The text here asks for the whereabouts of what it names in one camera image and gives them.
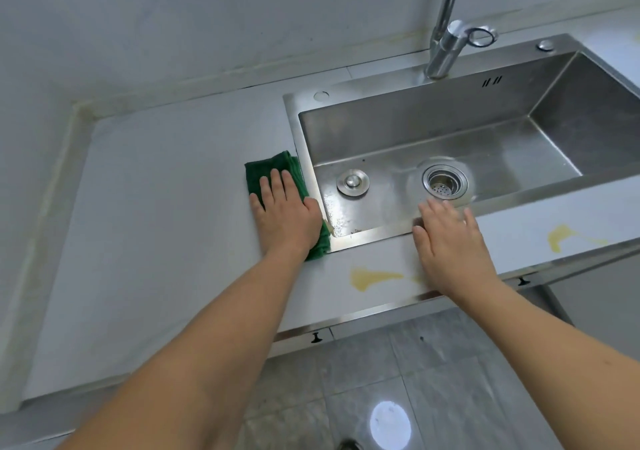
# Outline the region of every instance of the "hand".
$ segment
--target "hand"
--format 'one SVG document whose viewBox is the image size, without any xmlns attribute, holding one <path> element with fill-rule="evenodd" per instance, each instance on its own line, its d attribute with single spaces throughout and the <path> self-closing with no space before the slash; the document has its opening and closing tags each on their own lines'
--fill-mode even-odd
<svg viewBox="0 0 640 450">
<path fill-rule="evenodd" d="M 300 200 L 296 183 L 288 171 L 271 171 L 271 187 L 266 177 L 260 178 L 262 202 L 250 194 L 249 203 L 258 227 L 262 253 L 281 248 L 299 253 L 304 260 L 317 243 L 322 228 L 322 212 L 315 199 Z"/>
<path fill-rule="evenodd" d="M 433 288 L 457 302 L 470 291 L 500 283 L 469 208 L 463 221 L 447 201 L 428 199 L 418 207 L 424 228 L 413 228 L 413 241 Z"/>
</svg>

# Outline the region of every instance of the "yellow stain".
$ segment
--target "yellow stain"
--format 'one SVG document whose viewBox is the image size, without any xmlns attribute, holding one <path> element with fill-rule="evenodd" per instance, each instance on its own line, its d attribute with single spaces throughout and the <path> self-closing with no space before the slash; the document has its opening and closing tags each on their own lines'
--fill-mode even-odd
<svg viewBox="0 0 640 450">
<path fill-rule="evenodd" d="M 402 273 L 395 271 L 371 271 L 366 268 L 353 268 L 351 270 L 351 285 L 364 292 L 374 283 L 404 278 Z"/>
<path fill-rule="evenodd" d="M 602 246 L 604 246 L 605 244 L 609 244 L 606 239 L 584 236 L 583 234 L 569 228 L 566 224 L 561 224 L 547 235 L 547 241 L 549 243 L 549 246 L 551 246 L 551 251 L 554 253 L 560 253 L 562 251 L 562 249 L 560 248 L 561 241 L 564 241 L 568 237 L 572 236 L 581 237 L 582 239 L 586 239 L 591 243 L 600 244 Z"/>
</svg>

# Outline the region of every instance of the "stainless steel sink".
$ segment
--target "stainless steel sink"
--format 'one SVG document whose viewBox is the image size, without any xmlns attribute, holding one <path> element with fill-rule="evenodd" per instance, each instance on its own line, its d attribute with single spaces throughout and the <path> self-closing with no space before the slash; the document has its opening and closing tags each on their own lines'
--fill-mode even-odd
<svg viewBox="0 0 640 450">
<path fill-rule="evenodd" d="M 640 174 L 640 90 L 571 36 L 545 39 L 437 82 L 423 65 L 285 95 L 332 251 L 410 232 L 429 196 L 481 215 Z"/>
</svg>

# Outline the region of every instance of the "floor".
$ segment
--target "floor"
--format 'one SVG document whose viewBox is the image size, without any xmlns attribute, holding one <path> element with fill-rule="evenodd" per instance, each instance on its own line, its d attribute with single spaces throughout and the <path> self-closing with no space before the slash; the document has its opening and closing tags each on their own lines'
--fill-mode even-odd
<svg viewBox="0 0 640 450">
<path fill-rule="evenodd" d="M 535 289 L 523 295 L 552 312 Z M 331 450 L 346 437 L 365 450 L 562 448 L 459 309 L 269 359 L 236 450 Z"/>
</svg>

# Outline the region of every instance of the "sink rim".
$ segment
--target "sink rim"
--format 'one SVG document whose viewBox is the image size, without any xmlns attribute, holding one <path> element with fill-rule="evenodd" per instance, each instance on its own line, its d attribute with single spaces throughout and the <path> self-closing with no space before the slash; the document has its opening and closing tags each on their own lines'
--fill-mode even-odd
<svg viewBox="0 0 640 450">
<path fill-rule="evenodd" d="M 544 52 L 537 49 L 536 45 L 543 39 L 553 41 L 555 49 L 551 52 Z M 306 89 L 296 93 L 285 94 L 283 100 L 309 195 L 318 200 L 324 219 L 328 219 L 314 166 L 308 151 L 307 140 L 305 139 L 300 122 L 300 113 L 566 53 L 586 56 L 623 87 L 640 98 L 640 88 L 636 87 L 636 85 L 631 83 L 625 76 L 621 75 L 613 69 L 612 66 L 608 65 L 603 59 L 599 58 L 599 56 L 569 34 L 543 37 L 533 41 L 491 48 L 487 51 L 462 56 L 452 67 L 449 76 L 443 80 L 430 80 L 424 75 L 425 65 L 420 65 L 391 71 L 389 73 L 348 80 L 329 87 Z M 324 101 L 314 99 L 314 95 L 319 90 L 328 93 L 329 97 Z M 568 194 L 587 187 L 594 187 L 636 174 L 640 174 L 640 162 L 630 163 L 617 169 L 580 176 L 473 203 L 473 210 L 476 216 L 482 216 L 509 208 L 515 208 L 534 201 Z M 393 236 L 408 234 L 411 232 L 412 227 L 419 222 L 419 212 L 416 206 L 415 217 L 412 219 L 405 219 L 340 237 L 331 236 L 330 252 L 380 241 Z"/>
</svg>

